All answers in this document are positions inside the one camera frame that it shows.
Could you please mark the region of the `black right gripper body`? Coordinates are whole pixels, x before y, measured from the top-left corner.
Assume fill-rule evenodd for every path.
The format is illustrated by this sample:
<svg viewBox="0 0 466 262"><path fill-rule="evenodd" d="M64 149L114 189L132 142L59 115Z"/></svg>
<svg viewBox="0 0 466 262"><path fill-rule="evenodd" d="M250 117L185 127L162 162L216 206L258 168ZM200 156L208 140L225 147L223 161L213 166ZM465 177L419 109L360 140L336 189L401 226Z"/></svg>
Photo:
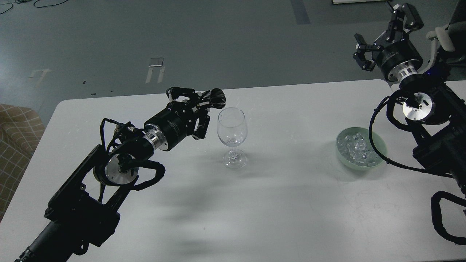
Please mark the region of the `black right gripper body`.
<svg viewBox="0 0 466 262"><path fill-rule="evenodd" d="M415 70L420 69L423 59L410 40L404 39L391 43L375 52L375 63L380 68L386 81L395 82L397 79L397 66L413 66Z"/></svg>

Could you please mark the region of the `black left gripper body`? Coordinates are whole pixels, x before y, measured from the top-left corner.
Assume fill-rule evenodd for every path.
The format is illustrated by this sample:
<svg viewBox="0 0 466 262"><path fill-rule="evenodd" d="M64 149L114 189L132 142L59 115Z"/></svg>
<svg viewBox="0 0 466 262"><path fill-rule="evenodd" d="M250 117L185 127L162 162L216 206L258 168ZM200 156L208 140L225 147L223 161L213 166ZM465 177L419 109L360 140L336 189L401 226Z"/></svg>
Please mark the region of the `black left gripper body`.
<svg viewBox="0 0 466 262"><path fill-rule="evenodd" d="M145 136L154 150L170 151L187 136L195 133L199 109L187 102L169 102L144 122Z"/></svg>

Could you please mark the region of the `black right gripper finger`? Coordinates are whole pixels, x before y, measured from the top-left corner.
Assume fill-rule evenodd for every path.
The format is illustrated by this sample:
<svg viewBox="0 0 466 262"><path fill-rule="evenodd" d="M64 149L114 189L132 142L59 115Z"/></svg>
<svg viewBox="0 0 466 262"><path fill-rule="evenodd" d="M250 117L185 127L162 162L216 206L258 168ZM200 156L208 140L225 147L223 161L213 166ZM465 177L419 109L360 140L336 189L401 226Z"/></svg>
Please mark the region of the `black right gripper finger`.
<svg viewBox="0 0 466 262"><path fill-rule="evenodd" d="M357 45L356 51L353 54L353 58L356 60L357 64L362 70L373 71L376 66L376 63L366 58L366 52L381 52L384 49L384 47L377 43L366 43L366 40L359 33L355 33L354 37L357 42Z"/></svg>
<svg viewBox="0 0 466 262"><path fill-rule="evenodd" d="M384 40L387 43L396 43L408 40L409 34L424 27L424 22L414 5L409 3L395 4L386 2L391 18L385 32Z"/></svg>

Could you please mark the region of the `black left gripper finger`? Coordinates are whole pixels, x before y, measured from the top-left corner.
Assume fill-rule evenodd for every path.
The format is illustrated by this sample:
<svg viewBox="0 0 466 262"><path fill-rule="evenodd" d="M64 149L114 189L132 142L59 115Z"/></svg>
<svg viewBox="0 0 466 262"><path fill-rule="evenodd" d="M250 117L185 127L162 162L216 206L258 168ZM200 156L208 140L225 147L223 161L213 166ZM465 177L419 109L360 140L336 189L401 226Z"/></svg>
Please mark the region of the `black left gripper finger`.
<svg viewBox="0 0 466 262"><path fill-rule="evenodd" d="M205 139L206 133L208 131L208 125L210 122L209 109L198 110L195 114L197 126L191 135L193 139L200 140Z"/></svg>
<svg viewBox="0 0 466 262"><path fill-rule="evenodd" d="M200 97L192 88L170 87L166 90L169 99L167 108L199 108ZM177 101L179 97L186 97L187 100Z"/></svg>

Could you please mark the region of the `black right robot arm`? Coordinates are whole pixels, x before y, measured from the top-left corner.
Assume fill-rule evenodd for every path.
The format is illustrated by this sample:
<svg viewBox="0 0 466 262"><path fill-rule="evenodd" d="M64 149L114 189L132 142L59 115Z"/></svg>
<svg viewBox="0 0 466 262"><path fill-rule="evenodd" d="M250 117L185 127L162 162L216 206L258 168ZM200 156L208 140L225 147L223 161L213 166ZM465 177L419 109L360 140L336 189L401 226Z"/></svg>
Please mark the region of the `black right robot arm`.
<svg viewBox="0 0 466 262"><path fill-rule="evenodd" d="M465 193L465 100L461 99L446 81L450 73L447 62L458 53L460 44L451 35L465 30L465 21L450 23L430 31L431 42L428 65L421 68L423 59L409 40L410 33L423 28L424 23L409 3L391 5L388 27L367 43L362 35L357 41L353 58L365 71L378 67L388 82L397 82L398 90L385 97L374 110L368 127L368 139L375 153L393 166L456 180ZM421 168L406 166L389 159L376 147L373 124L381 109L386 108L388 121L396 128L409 132L417 146L413 157Z"/></svg>

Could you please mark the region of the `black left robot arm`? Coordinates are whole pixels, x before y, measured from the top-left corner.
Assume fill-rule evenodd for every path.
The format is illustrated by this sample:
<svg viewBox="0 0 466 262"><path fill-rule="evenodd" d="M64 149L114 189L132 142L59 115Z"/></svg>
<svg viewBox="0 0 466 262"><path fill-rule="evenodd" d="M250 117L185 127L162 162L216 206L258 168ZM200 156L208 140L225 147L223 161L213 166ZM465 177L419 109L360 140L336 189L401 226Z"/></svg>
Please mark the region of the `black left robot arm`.
<svg viewBox="0 0 466 262"><path fill-rule="evenodd" d="M17 262L66 262L100 247L115 233L119 208L131 191L158 183L165 166L150 158L156 150L170 151L187 136L204 139L211 108L222 109L226 97L219 88L195 91L171 87L165 108L143 128L104 118L100 144L49 200L49 224L19 255Z"/></svg>

